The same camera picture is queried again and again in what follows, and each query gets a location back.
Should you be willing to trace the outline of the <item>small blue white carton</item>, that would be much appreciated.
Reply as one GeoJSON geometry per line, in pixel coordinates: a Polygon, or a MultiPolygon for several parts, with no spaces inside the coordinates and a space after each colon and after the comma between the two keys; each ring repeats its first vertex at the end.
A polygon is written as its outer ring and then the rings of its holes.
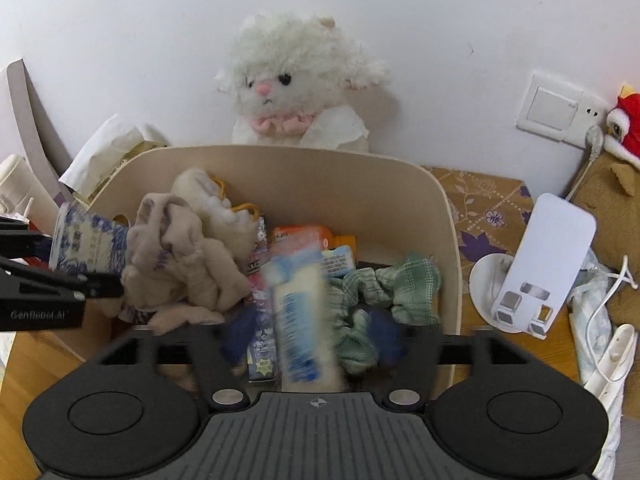
{"type": "Polygon", "coordinates": [[[68,274],[121,274],[126,266],[128,231],[81,204],[65,203],[56,218],[49,266],[68,274]]]}

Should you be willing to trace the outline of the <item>long blue cartoon box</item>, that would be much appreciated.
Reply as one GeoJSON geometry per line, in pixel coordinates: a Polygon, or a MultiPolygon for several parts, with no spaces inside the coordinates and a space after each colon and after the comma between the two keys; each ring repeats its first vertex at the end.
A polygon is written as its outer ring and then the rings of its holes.
{"type": "Polygon", "coordinates": [[[262,277],[262,265],[268,260],[269,244],[266,222],[258,219],[258,231],[254,250],[250,255],[248,278],[250,279],[250,305],[256,311],[253,339],[247,347],[247,373],[250,382],[273,382],[278,371],[278,352],[272,317],[271,296],[262,277]]]}

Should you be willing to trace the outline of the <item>lilac fleece cloth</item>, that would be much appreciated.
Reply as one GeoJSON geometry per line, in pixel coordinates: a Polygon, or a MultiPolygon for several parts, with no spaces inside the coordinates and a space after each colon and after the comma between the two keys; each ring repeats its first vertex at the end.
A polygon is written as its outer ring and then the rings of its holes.
{"type": "Polygon", "coordinates": [[[250,293],[250,281],[182,198],[149,193],[128,231],[125,304],[157,335],[183,324],[221,324],[250,293]]]}

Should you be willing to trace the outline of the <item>green scrunchie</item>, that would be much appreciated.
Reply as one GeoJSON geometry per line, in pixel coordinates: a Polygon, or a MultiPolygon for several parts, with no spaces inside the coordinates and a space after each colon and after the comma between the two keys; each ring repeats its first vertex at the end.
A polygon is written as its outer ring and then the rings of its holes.
{"type": "Polygon", "coordinates": [[[334,350],[345,372],[360,375],[381,362],[395,364],[401,325],[439,326],[434,301],[441,284],[434,260],[418,254],[394,266],[365,266],[330,278],[334,350]]]}

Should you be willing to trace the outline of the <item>clear packet white candy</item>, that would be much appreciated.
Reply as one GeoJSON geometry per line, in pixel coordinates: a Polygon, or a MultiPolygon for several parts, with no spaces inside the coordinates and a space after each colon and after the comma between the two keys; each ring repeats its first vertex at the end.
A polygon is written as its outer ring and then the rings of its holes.
{"type": "Polygon", "coordinates": [[[271,296],[282,390],[343,391],[320,249],[314,245],[276,247],[262,276],[271,296]]]}

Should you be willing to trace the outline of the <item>blue cartoon milk box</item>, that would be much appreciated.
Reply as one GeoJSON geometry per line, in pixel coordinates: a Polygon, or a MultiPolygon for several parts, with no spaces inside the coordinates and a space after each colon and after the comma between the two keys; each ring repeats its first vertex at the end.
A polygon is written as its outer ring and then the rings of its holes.
{"type": "Polygon", "coordinates": [[[329,278],[342,278],[356,270],[356,258],[348,245],[326,249],[321,255],[324,273],[329,278]]]}

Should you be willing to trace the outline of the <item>white fluffy plush hat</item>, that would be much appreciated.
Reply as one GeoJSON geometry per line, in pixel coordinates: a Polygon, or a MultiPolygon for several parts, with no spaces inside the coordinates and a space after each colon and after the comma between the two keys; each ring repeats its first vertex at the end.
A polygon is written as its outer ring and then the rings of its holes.
{"type": "Polygon", "coordinates": [[[223,242],[245,271],[258,237],[259,208],[249,203],[233,206],[224,181],[198,168],[179,174],[171,193],[183,198],[198,215],[204,236],[223,242]]]}

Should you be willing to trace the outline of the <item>orange snack packet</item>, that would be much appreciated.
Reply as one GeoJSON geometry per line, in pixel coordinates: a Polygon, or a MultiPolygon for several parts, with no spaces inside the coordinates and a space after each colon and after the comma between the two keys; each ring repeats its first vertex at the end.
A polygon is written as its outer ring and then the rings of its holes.
{"type": "Polygon", "coordinates": [[[271,249],[277,256],[293,255],[310,249],[323,252],[333,242],[333,234],[325,226],[277,226],[271,232],[271,249]]]}

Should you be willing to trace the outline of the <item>red milk carton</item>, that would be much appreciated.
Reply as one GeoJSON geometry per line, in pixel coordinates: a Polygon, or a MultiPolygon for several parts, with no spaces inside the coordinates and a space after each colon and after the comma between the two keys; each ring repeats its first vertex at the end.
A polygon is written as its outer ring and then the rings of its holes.
{"type": "Polygon", "coordinates": [[[45,261],[37,257],[15,258],[14,262],[24,264],[25,266],[33,266],[34,268],[47,269],[49,267],[45,261]]]}

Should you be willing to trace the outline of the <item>tissue box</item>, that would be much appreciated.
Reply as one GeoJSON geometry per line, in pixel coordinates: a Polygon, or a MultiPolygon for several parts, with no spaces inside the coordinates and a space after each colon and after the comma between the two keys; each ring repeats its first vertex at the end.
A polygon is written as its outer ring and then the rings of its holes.
{"type": "Polygon", "coordinates": [[[143,152],[166,146],[159,133],[141,129],[115,114],[90,136],[58,182],[78,200],[90,204],[122,165],[143,152]]]}

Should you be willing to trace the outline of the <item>lilac leaning board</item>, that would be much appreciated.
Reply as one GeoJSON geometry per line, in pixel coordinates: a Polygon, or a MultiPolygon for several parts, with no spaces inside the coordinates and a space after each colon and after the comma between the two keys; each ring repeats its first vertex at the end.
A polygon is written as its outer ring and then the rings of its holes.
{"type": "Polygon", "coordinates": [[[55,203],[61,205],[72,200],[72,194],[58,182],[58,173],[41,142],[22,60],[1,70],[1,155],[11,154],[26,160],[55,203]]]}

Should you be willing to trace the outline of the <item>beige plastic storage bin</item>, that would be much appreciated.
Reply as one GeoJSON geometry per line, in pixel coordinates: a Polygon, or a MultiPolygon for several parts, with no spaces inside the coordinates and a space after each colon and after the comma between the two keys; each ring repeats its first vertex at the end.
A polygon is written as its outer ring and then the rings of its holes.
{"type": "Polygon", "coordinates": [[[446,334],[461,325],[462,275],[447,196],[427,170],[384,156],[287,146],[216,145],[157,148],[126,162],[88,209],[107,220],[134,221],[143,197],[167,193],[198,168],[223,180],[233,205],[256,205],[267,229],[294,226],[273,249],[311,241],[311,229],[356,240],[356,259],[393,266],[410,255],[431,258],[442,284],[433,307],[446,334]]]}

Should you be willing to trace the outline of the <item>white lamb plush toy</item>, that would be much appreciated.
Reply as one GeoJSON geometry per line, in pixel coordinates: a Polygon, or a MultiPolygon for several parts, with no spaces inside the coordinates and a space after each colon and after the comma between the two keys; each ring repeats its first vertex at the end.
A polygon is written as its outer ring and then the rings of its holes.
{"type": "Polygon", "coordinates": [[[231,142],[369,151],[347,93],[385,84],[385,63],[330,16],[259,13],[233,38],[216,77],[236,113],[231,142]]]}

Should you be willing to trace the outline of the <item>red santa hat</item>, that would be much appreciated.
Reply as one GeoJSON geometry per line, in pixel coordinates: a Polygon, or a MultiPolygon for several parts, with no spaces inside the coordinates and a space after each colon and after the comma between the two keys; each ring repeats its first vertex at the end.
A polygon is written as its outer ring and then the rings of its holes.
{"type": "Polygon", "coordinates": [[[624,84],[605,119],[604,149],[640,170],[640,93],[624,84]]]}

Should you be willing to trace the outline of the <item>wall switch and socket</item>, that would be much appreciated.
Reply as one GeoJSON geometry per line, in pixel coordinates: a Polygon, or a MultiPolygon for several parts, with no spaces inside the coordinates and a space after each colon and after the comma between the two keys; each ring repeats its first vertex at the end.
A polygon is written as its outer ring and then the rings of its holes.
{"type": "Polygon", "coordinates": [[[516,128],[584,150],[593,126],[604,129],[613,104],[593,92],[545,73],[533,73],[516,128]]]}

